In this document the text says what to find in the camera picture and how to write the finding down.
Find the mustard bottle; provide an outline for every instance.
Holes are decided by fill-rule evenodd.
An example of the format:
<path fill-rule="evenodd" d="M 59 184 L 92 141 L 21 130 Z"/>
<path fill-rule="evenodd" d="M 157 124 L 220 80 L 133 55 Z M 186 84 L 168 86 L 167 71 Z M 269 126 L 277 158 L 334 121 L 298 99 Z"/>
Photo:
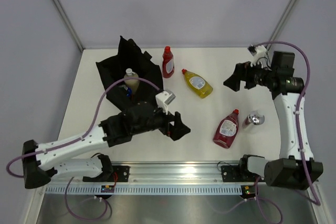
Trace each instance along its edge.
<path fill-rule="evenodd" d="M 192 73 L 186 69 L 182 69 L 185 83 L 194 91 L 199 97 L 205 98 L 211 94 L 213 88 L 201 76 Z"/>

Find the perforated metal strip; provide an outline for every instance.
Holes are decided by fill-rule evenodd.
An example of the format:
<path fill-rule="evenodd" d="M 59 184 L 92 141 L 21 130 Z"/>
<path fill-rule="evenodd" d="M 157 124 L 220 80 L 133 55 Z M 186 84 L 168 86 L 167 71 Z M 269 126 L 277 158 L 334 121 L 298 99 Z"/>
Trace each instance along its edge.
<path fill-rule="evenodd" d="M 46 194 L 64 194 L 66 185 L 49 185 Z M 70 185 L 69 195 L 241 195 L 239 185 L 117 185 L 104 191 L 104 185 Z"/>

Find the white wall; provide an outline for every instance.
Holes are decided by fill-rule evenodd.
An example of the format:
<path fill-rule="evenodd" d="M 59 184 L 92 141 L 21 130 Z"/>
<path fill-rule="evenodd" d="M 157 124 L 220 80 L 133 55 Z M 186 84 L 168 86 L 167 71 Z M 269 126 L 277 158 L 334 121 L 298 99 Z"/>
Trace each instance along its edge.
<path fill-rule="evenodd" d="M 60 0 L 86 48 L 245 46 L 270 37 L 289 0 Z"/>
<path fill-rule="evenodd" d="M 0 223 L 20 223 L 29 192 L 5 166 L 26 140 L 57 139 L 80 53 L 50 0 L 0 6 Z"/>
<path fill-rule="evenodd" d="M 307 89 L 305 117 L 315 160 L 323 162 L 320 181 L 336 220 L 335 96 L 336 96 L 336 0 L 300 0 L 279 40 L 292 42 L 307 54 L 311 81 Z M 291 50 L 288 47 L 277 49 Z M 295 76 L 306 77 L 302 57 L 296 53 Z"/>

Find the ketchup bottle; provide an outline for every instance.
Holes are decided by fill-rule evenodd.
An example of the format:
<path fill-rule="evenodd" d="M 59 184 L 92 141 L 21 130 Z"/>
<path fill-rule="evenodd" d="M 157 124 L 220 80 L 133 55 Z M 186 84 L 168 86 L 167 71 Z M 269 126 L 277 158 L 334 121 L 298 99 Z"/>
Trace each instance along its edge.
<path fill-rule="evenodd" d="M 169 78 L 174 73 L 174 56 L 170 51 L 170 47 L 164 48 L 163 53 L 163 62 L 162 62 L 162 76 L 164 78 Z"/>
<path fill-rule="evenodd" d="M 213 138 L 215 144 L 229 149 L 238 133 L 238 110 L 234 110 L 232 114 L 225 117 L 219 124 L 216 134 Z"/>

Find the white table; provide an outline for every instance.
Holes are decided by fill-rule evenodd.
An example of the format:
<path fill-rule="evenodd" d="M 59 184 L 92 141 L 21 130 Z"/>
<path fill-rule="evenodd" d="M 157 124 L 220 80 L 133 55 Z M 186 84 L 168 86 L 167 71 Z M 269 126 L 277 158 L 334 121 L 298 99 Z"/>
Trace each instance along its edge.
<path fill-rule="evenodd" d="M 155 64 L 162 64 L 163 49 L 143 49 Z M 234 71 L 235 64 L 251 60 L 246 48 L 172 48 L 175 73 L 164 79 L 164 87 L 172 90 L 176 99 L 170 111 L 179 111 L 182 121 L 191 133 L 172 141 L 159 131 L 133 137 L 132 141 L 109 149 L 99 150 L 112 161 L 123 162 L 176 162 L 176 161 L 234 161 L 244 154 L 279 158 L 280 130 L 271 94 L 265 87 L 255 87 L 234 92 L 223 86 Z M 85 50 L 82 55 L 69 104 L 61 127 L 59 139 L 87 130 L 98 100 L 104 91 L 95 62 L 117 54 L 117 49 Z M 200 74 L 214 88 L 211 95 L 200 99 L 184 82 L 181 70 L 186 68 Z M 212 138 L 219 122 L 239 109 L 240 123 L 255 109 L 261 109 L 266 121 L 256 134 L 246 134 L 240 129 L 230 149 L 214 144 Z M 97 124 L 120 111 L 104 99 Z M 89 157 L 92 151 L 80 157 Z"/>

